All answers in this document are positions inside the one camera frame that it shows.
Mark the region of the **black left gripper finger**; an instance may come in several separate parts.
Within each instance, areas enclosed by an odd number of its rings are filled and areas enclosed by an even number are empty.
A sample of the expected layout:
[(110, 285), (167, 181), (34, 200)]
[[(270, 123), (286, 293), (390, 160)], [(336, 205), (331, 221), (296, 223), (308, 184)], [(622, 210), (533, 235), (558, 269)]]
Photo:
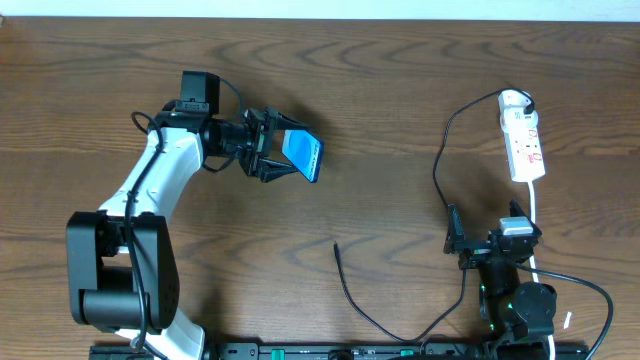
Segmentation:
[(284, 163), (268, 158), (259, 160), (259, 179), (263, 183), (268, 183), (282, 176), (296, 173), (298, 169), (289, 163)]
[(274, 126), (275, 131), (287, 131), (287, 130), (308, 131), (309, 130), (308, 124), (300, 122), (286, 115), (283, 115), (279, 111), (275, 112), (274, 118), (275, 118), (275, 126)]

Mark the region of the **blue Samsung Galaxy smartphone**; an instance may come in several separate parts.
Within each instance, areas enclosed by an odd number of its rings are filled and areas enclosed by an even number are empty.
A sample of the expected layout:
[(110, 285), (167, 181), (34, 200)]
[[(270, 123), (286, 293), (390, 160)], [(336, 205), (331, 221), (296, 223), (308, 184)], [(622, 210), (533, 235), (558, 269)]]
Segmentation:
[(308, 130), (286, 130), (283, 155), (310, 182), (316, 183), (324, 153), (324, 142)]

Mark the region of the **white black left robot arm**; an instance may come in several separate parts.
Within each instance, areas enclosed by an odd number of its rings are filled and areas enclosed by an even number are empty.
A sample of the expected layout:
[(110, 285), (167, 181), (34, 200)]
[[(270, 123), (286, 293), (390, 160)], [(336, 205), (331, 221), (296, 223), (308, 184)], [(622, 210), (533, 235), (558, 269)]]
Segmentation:
[(172, 100), (144, 128), (146, 148), (121, 188), (66, 225), (74, 321), (130, 341), (138, 358), (215, 359), (205, 329), (179, 307), (180, 281), (169, 220), (190, 178), (209, 157), (239, 162), (266, 183), (295, 172), (270, 159), (277, 131), (308, 130), (279, 111), (249, 109), (220, 120), (205, 103)]

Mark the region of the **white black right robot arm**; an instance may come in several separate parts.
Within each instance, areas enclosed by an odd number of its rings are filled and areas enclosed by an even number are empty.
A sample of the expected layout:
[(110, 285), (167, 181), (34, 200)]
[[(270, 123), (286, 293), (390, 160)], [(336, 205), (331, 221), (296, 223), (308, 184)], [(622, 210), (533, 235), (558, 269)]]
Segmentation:
[(480, 313), (491, 335), (478, 346), (478, 354), (488, 359), (545, 358), (548, 337), (554, 334), (557, 293), (550, 285), (523, 282), (518, 275), (518, 267), (534, 255), (540, 229), (513, 200), (509, 215), (486, 240), (471, 241), (456, 206), (449, 205), (447, 212), (444, 252), (458, 256), (461, 270), (480, 275)]

